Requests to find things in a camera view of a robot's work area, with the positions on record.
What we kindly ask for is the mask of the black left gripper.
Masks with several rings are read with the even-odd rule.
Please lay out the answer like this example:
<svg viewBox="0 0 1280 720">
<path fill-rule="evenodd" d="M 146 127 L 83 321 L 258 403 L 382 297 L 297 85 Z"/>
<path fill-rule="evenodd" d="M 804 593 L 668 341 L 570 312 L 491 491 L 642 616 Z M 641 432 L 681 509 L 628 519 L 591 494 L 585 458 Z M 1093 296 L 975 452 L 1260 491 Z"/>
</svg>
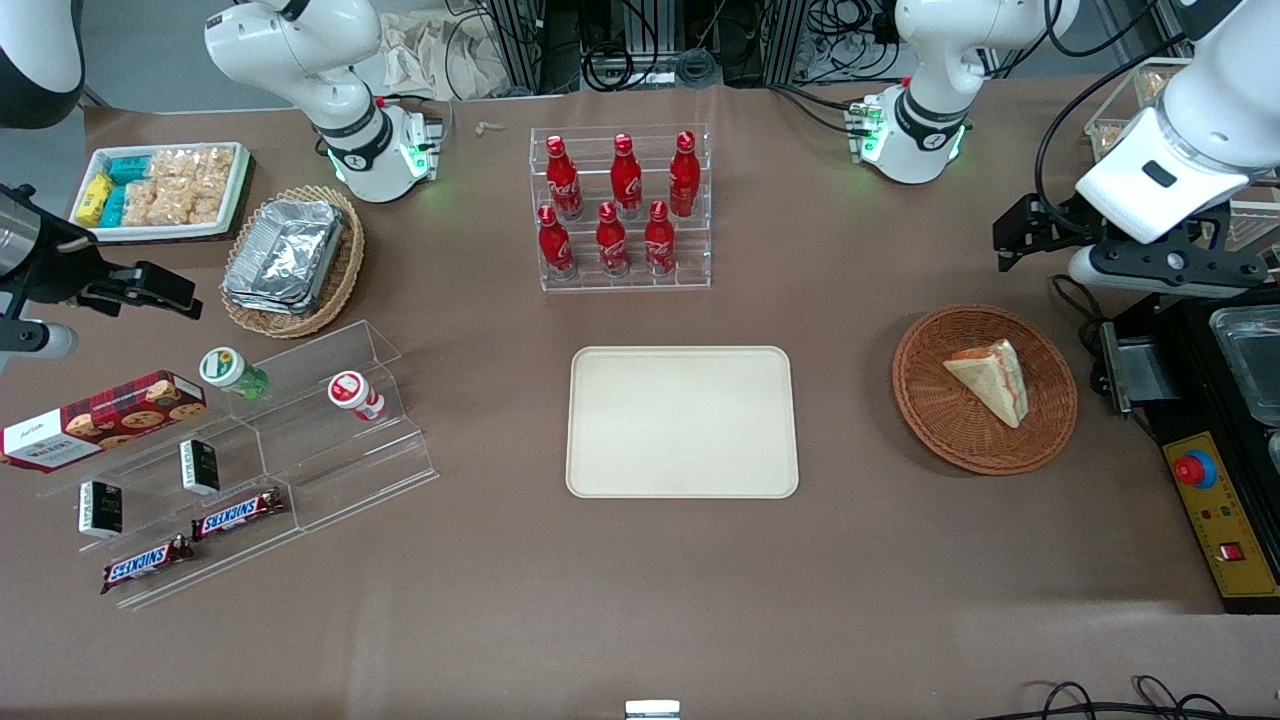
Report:
<svg viewBox="0 0 1280 720">
<path fill-rule="evenodd" d="M 1085 247 L 1105 238 L 1105 219 L 1088 202 L 1048 204 L 1050 241 L 1044 252 Z M 996 236 L 1037 236 L 1044 213 L 1038 193 L 1027 193 L 995 223 Z M 998 272 L 1010 272 L 1021 259 L 1043 252 L 1041 238 L 1000 238 Z"/>
</svg>

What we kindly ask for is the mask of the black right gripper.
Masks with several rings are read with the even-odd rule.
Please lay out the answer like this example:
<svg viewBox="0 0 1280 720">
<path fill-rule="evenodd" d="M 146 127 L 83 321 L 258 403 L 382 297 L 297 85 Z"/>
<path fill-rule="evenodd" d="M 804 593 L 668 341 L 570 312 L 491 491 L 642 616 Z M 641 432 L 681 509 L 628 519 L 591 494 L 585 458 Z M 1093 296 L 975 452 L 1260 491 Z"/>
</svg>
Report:
<svg viewBox="0 0 1280 720">
<path fill-rule="evenodd" d="M 200 319 L 204 304 L 195 297 L 195 283 L 156 264 L 134 265 L 134 287 L 148 296 L 97 299 L 84 295 L 97 284 L 111 287 L 113 274 L 124 266 L 106 261 L 88 243 L 74 252 L 60 252 L 67 240 L 42 231 L 28 258 L 18 266 L 18 299 L 35 304 L 70 304 L 95 311 L 120 311 L 122 305 L 156 307 L 188 319 Z M 192 299 L 183 305 L 169 299 Z"/>
</svg>

